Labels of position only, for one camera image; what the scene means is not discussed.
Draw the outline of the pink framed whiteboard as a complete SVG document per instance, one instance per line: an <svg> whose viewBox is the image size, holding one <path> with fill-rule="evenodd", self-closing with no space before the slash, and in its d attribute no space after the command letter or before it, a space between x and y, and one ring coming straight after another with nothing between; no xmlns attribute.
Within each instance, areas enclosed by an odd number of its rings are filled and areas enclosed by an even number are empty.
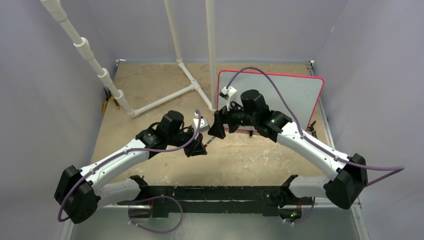
<svg viewBox="0 0 424 240"><path fill-rule="evenodd" d="M236 76L230 86L237 90L237 103L242 104L241 94L247 90L257 90L263 95L270 110L280 111L292 117L279 97L281 93L289 108L299 120L300 126L306 129L312 119L318 98L325 81L319 77L270 73L267 75L273 83L260 72L246 69Z"/></svg>

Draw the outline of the white red marker pen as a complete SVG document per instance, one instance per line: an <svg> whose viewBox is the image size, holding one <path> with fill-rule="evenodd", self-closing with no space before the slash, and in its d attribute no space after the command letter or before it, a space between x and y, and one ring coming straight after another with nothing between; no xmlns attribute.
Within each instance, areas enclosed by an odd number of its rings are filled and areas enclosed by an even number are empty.
<svg viewBox="0 0 424 240"><path fill-rule="evenodd" d="M212 141L215 139L216 137L215 136L212 136L203 146L206 148L207 146L209 146L211 143L212 143Z"/></svg>

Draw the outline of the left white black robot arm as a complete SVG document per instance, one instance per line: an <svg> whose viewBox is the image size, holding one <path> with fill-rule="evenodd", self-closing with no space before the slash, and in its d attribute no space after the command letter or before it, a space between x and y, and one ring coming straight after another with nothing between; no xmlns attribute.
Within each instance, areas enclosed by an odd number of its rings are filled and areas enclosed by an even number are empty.
<svg viewBox="0 0 424 240"><path fill-rule="evenodd" d="M189 126L180 112L170 110L111 155L81 168L65 168L54 193L59 204L57 220L71 220L74 224L87 220L98 208L110 203L111 195L106 189L113 187L111 180L159 153L183 150L187 157L206 155L202 133L209 129L208 120L199 110Z"/></svg>

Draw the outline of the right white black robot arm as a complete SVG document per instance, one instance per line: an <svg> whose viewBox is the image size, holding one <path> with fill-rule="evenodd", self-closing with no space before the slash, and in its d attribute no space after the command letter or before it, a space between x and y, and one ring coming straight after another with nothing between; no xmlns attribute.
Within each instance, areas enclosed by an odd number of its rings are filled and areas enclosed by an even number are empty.
<svg viewBox="0 0 424 240"><path fill-rule="evenodd" d="M222 88L219 95L226 105L215 111L210 136L224 139L239 127L253 127L260 136L293 150L324 173L324 177L291 176L280 191L284 202L292 204L304 197L327 198L348 210L366 187L366 161L361 155L349 156L298 128L289 116L271 110L258 90L243 92L242 104L236 102L237 91L233 87Z"/></svg>

